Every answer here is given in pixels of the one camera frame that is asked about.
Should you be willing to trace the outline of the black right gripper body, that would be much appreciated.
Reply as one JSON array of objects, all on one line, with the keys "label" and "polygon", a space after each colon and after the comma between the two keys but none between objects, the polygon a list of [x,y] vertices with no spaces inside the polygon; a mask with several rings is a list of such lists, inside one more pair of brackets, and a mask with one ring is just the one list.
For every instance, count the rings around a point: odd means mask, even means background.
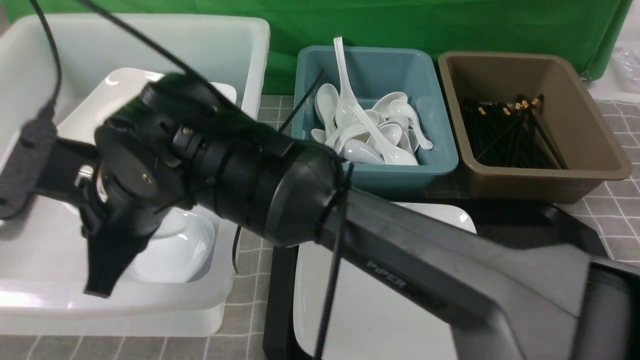
[{"label": "black right gripper body", "polygon": [[234,116],[233,86],[183,73],[114,72],[118,98],[93,129],[94,174],[81,182],[85,239],[148,239],[170,208],[194,207],[220,181],[205,165],[211,121]]}]

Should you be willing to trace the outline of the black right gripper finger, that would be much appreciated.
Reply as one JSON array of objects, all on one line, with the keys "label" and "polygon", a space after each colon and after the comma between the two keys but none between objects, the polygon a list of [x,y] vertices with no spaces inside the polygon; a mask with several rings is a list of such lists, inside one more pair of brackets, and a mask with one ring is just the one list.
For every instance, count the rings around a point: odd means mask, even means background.
[{"label": "black right gripper finger", "polygon": [[124,222],[84,223],[87,240],[87,280],[83,293],[107,299],[119,279],[151,239],[147,228]]}]

